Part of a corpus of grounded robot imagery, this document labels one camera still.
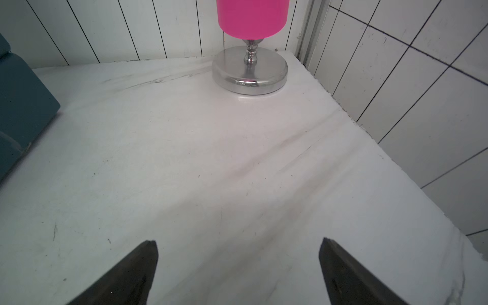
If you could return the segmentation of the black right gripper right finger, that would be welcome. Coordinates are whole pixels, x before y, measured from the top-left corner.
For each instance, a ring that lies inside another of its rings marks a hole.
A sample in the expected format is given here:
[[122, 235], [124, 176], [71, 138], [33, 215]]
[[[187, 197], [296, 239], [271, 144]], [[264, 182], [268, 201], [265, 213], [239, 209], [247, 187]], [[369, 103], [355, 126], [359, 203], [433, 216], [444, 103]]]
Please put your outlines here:
[[324, 238], [318, 255], [331, 304], [405, 304], [336, 241]]

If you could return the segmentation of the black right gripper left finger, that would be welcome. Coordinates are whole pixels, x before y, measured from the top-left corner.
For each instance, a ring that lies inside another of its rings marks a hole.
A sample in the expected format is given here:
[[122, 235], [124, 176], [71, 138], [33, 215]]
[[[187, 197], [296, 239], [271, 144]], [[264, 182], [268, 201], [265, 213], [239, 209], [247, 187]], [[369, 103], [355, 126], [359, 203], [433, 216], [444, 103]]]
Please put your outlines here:
[[158, 248], [144, 241], [70, 304], [146, 304], [155, 277]]

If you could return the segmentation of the teal drawer cabinet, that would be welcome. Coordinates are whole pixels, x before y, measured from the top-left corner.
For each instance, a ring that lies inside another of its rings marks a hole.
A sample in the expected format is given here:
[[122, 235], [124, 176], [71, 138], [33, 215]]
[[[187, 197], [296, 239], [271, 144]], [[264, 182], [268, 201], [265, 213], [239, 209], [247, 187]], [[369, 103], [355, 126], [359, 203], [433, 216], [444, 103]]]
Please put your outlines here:
[[1, 37], [1, 178], [29, 151], [60, 104]]

